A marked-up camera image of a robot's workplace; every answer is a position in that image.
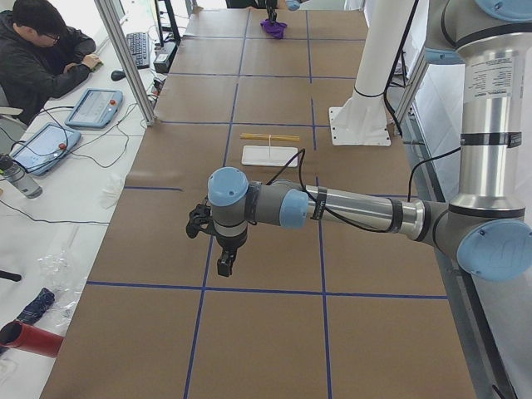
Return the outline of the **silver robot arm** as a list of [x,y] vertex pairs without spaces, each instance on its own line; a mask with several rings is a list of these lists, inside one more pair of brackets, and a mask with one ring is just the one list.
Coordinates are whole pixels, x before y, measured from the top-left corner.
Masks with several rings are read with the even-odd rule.
[[265,9],[268,14],[267,21],[271,24],[277,21],[278,9],[297,11],[300,8],[301,3],[302,1],[299,0],[266,0]]
[[378,198],[302,181],[251,181],[216,170],[202,204],[207,232],[222,252],[217,272],[232,273],[250,224],[299,229],[307,219],[338,219],[379,234],[430,245],[487,281],[518,277],[531,265],[531,229],[515,196],[525,58],[531,47],[528,1],[433,1],[426,53],[465,66],[456,194],[446,203]]

